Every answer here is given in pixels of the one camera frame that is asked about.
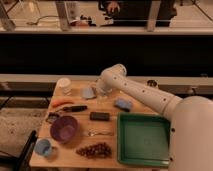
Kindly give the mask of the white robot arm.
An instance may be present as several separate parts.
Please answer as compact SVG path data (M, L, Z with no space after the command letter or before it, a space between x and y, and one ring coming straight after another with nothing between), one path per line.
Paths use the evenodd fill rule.
M178 97L129 79L124 65L104 69L97 91L119 89L171 122L168 171L213 171L213 101Z

